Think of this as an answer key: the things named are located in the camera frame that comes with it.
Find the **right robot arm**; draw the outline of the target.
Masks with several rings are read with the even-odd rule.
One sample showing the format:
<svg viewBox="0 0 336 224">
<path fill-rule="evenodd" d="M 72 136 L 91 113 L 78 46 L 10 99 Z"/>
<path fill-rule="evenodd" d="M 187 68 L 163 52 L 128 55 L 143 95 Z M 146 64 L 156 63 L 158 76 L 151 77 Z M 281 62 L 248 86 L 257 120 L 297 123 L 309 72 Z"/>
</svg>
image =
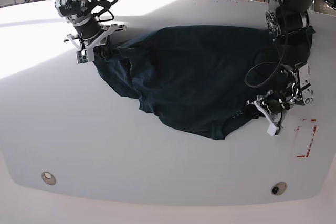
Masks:
<svg viewBox="0 0 336 224">
<path fill-rule="evenodd" d="M 95 61 L 94 49 L 106 45 L 110 35 L 117 31 L 125 31 L 126 25 L 104 25 L 100 16 L 104 13 L 111 15 L 107 21 L 113 21 L 110 12 L 112 5 L 118 0 L 55 0 L 55 8 L 59 16 L 73 25 L 76 34 L 68 34 L 65 42 L 71 42 L 76 48 L 77 63 Z"/>
</svg>

